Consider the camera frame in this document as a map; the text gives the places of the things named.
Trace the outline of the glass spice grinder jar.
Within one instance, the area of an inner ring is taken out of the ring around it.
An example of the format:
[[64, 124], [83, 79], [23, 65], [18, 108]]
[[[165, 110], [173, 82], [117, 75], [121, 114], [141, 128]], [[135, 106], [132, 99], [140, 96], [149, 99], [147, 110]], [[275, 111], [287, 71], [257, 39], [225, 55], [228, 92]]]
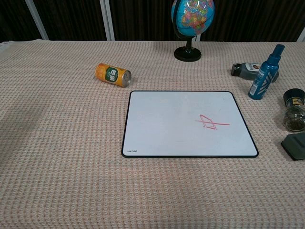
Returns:
[[283, 100], [285, 128], [292, 132], [305, 131], [305, 92], [299, 88], [289, 89], [284, 93]]

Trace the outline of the dark grey bottle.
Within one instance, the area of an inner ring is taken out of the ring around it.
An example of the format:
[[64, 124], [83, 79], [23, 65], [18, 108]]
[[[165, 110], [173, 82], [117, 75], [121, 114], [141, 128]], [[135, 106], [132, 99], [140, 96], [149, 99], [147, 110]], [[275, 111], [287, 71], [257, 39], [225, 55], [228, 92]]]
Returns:
[[261, 65], [262, 63], [235, 63], [232, 65], [231, 75], [254, 81]]

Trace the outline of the white upright frame post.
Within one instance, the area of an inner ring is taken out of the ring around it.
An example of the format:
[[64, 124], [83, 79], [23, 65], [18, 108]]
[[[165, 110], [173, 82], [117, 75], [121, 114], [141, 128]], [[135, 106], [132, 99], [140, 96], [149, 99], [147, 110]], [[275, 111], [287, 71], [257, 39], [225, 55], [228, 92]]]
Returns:
[[115, 41], [109, 0], [99, 0], [107, 41]]

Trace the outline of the black board eraser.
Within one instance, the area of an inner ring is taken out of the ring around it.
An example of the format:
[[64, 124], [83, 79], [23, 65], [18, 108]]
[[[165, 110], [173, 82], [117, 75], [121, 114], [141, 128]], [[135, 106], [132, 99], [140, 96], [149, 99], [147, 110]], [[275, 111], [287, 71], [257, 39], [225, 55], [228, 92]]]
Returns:
[[281, 142], [283, 149], [293, 160], [305, 159], [305, 133], [289, 134]]

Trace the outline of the blue spray bottle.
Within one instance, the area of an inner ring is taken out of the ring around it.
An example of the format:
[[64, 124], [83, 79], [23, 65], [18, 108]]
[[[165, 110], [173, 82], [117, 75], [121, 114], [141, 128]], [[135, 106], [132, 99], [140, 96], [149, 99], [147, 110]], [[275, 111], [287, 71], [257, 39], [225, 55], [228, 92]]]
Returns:
[[256, 78], [248, 92], [248, 96], [254, 100], [261, 100], [270, 86], [275, 75], [278, 73], [281, 54], [285, 46], [277, 44], [268, 59], [262, 63]]

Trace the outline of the black curtain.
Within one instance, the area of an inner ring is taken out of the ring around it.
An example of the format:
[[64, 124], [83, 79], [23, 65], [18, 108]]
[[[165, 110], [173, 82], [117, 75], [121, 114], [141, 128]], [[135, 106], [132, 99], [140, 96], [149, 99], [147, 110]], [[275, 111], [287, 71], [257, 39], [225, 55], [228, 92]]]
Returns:
[[[174, 0], [109, 0], [117, 41], [175, 41]], [[50, 40], [104, 41], [100, 0], [33, 0]], [[206, 42], [295, 42], [305, 0], [214, 0]], [[25, 0], [0, 0], [0, 42], [41, 38]]]

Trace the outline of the white dry-erase board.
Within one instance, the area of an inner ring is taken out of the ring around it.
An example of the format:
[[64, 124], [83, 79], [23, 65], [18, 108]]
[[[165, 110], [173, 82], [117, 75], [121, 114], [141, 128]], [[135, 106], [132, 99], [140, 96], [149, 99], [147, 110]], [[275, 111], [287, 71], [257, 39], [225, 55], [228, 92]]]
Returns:
[[254, 158], [259, 151], [229, 91], [132, 91], [124, 157]]

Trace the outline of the blue globe on black stand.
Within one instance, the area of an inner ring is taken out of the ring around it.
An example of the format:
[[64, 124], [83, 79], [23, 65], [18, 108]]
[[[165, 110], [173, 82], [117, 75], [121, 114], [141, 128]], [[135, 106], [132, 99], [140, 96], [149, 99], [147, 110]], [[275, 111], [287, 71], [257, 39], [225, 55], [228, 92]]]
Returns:
[[194, 37], [204, 33], [212, 24], [215, 14], [214, 0], [174, 0], [171, 19], [176, 36], [186, 45], [174, 51], [174, 57], [183, 62], [195, 62], [201, 52], [192, 47]]

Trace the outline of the white slanted frame post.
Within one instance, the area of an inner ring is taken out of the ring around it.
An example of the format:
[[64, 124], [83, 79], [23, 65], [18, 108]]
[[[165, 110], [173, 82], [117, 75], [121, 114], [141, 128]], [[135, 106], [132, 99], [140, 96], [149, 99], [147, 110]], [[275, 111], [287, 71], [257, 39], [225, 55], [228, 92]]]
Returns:
[[32, 16], [32, 18], [35, 22], [35, 25], [36, 25], [42, 39], [43, 40], [49, 40], [49, 37], [47, 35], [47, 32], [46, 32], [45, 27], [42, 23], [42, 20], [41, 20], [40, 15], [37, 11], [37, 8], [35, 6], [34, 1], [33, 0], [25, 0], [25, 3], [26, 3], [26, 5], [27, 5], [27, 7], [30, 11], [30, 14], [31, 14], [31, 16]]

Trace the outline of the beige waffle-weave tablecloth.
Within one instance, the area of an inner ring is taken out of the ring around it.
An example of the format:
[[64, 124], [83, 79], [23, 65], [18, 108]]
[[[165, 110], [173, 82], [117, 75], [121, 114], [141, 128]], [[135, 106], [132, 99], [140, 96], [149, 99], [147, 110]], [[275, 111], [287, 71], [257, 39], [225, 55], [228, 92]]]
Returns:
[[[260, 101], [236, 62], [263, 62], [273, 42], [0, 43], [0, 229], [305, 229], [305, 160], [281, 141], [283, 94], [305, 90], [305, 42], [287, 42], [280, 76]], [[123, 88], [98, 80], [104, 63], [129, 70]], [[124, 158], [132, 90], [227, 90], [256, 158]]]

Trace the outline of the orange drink can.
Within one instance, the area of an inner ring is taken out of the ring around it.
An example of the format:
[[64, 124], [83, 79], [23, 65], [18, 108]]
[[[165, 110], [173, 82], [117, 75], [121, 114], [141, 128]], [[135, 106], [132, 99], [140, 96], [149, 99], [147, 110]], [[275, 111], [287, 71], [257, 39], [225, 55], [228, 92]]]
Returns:
[[132, 80], [132, 75], [129, 70], [104, 63], [96, 66], [95, 77], [102, 82], [111, 83], [123, 88], [129, 86]]

